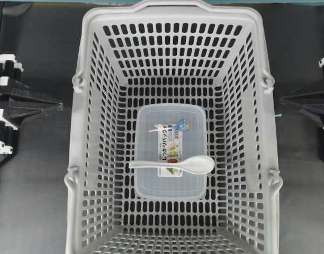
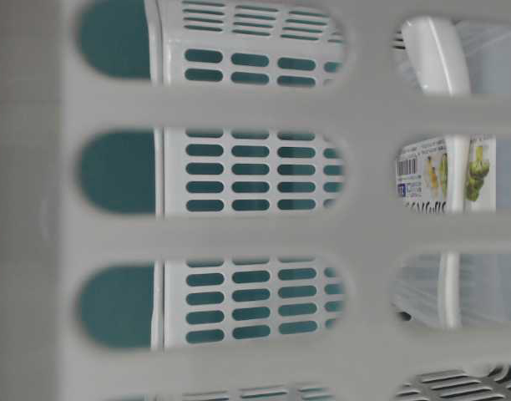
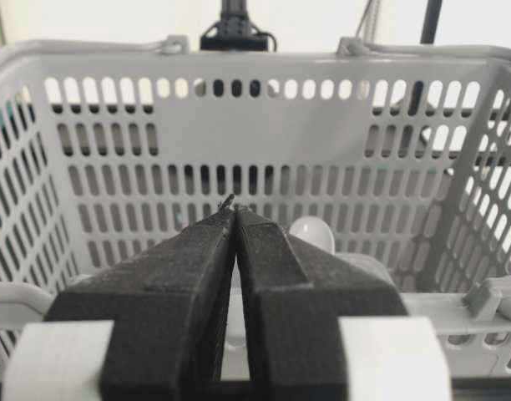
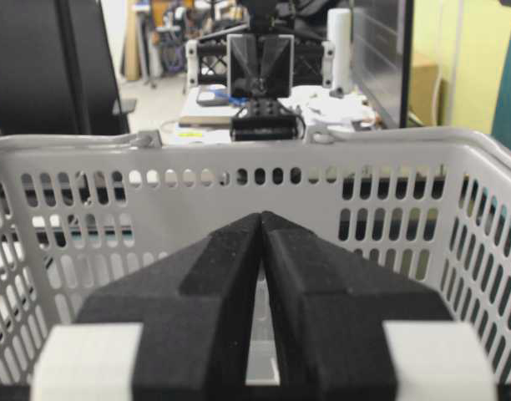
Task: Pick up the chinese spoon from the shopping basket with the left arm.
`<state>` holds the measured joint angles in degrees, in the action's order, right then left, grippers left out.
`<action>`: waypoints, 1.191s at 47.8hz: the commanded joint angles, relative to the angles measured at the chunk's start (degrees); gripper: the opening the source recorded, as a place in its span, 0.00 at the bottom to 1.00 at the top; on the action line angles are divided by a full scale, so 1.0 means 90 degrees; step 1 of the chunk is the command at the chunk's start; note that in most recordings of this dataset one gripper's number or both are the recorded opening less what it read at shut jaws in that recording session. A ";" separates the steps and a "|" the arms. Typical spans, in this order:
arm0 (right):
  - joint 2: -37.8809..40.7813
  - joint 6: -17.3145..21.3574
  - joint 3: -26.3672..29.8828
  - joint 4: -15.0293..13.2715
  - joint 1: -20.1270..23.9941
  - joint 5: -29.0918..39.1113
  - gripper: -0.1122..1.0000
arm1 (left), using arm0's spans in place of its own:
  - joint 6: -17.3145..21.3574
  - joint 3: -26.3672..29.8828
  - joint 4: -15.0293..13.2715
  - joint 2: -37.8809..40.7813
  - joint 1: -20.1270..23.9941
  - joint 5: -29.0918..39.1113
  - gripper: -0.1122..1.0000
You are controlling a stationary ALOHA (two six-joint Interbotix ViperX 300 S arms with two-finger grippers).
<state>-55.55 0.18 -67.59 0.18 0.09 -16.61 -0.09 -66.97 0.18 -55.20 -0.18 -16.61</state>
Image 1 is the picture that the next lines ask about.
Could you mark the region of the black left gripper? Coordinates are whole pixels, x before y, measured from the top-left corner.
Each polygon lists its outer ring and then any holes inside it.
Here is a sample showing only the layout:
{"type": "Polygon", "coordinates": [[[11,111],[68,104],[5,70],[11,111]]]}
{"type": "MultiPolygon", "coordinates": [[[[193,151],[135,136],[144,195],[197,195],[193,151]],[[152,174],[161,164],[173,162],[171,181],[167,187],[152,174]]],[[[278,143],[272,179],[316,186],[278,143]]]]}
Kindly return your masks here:
{"type": "Polygon", "coordinates": [[[23,121],[33,115],[64,109],[58,99],[17,81],[22,72],[23,66],[14,54],[0,54],[0,88],[7,88],[7,95],[0,93],[0,167],[17,153],[16,119],[23,121]]]}

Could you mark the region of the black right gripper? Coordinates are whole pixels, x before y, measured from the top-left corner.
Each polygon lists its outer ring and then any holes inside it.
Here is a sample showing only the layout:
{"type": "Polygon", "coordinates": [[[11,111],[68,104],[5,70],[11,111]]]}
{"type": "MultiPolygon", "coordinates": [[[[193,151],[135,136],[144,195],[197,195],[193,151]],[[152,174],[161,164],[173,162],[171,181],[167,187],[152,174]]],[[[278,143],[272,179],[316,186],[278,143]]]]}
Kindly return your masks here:
{"type": "MultiPolygon", "coordinates": [[[[319,61],[324,77],[324,57],[319,61]]],[[[324,133],[324,79],[300,87],[280,98],[281,104],[301,113],[323,128],[324,133]]]]}

